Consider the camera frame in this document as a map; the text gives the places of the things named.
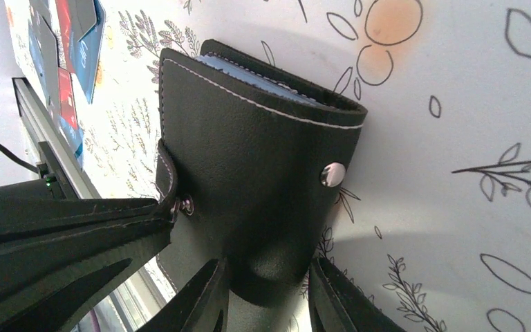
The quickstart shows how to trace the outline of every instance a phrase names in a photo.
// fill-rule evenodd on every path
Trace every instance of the black leather pouch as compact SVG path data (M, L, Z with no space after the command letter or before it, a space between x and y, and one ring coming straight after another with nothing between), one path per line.
M200 250L207 259L228 258L237 295L274 306L308 270L340 188L323 185L321 173L331 163L348 167L367 111L217 41L205 41L201 55L317 102L281 97L174 50L161 52L158 148L174 161L177 194L192 198L189 221ZM171 174L161 160L158 187L167 191Z

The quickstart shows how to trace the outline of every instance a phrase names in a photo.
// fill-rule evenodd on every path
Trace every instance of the leather case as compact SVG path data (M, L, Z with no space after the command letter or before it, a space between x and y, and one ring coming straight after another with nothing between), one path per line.
M206 260L228 258L232 290L244 300L275 306L300 285L339 194L320 174L334 162L348 167L367 110L214 40L201 55L321 103L286 99L172 49L161 52L158 149L174 161L177 194L194 202L189 222L202 247L195 250ZM162 159L157 184L168 191ZM178 274L176 266L163 268Z

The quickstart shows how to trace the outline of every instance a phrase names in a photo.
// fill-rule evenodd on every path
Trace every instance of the blue card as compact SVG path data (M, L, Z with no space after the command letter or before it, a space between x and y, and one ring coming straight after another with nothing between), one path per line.
M93 103L105 20L105 13L99 1L94 0L94 4L97 23L81 39L78 39L77 31L71 31L69 52L76 77L89 104Z
M37 78L41 84L41 90L44 92L44 97L46 101L50 100L50 94L48 93L48 86L46 84L46 71L44 69L44 58L41 56L41 50L37 42L37 38L33 32L32 26L28 21L28 32L29 32L29 53L31 54L31 59L33 60L33 66L37 72Z
M82 128L74 129L63 117L59 117L59 123L70 150L74 153L78 165L82 168L82 139L84 138Z

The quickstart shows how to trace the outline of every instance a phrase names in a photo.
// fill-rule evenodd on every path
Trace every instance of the wire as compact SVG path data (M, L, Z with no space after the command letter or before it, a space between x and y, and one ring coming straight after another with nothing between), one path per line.
M39 174L39 171L38 171L37 167L35 167L35 166L31 165L30 163L27 163L27 162L19 159L18 156L14 155L11 151L9 151L9 149L4 147L1 143L0 143L0 152L2 154L4 154L5 156L7 156L7 158L13 160L13 162L15 162L16 164L18 164L20 166L23 166L26 169L29 169L30 171L32 171L32 172L34 172L36 174Z

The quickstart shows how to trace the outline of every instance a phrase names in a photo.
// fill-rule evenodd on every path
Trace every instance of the table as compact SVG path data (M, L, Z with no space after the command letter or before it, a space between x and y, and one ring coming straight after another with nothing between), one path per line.
M27 1L6 4L17 63L39 86ZM370 112L320 255L408 331L531 331L531 3L101 4L93 103L75 103L103 197L158 196L159 51L194 57L217 39ZM185 223L173 236L167 252L190 240ZM285 325L309 331L297 302Z

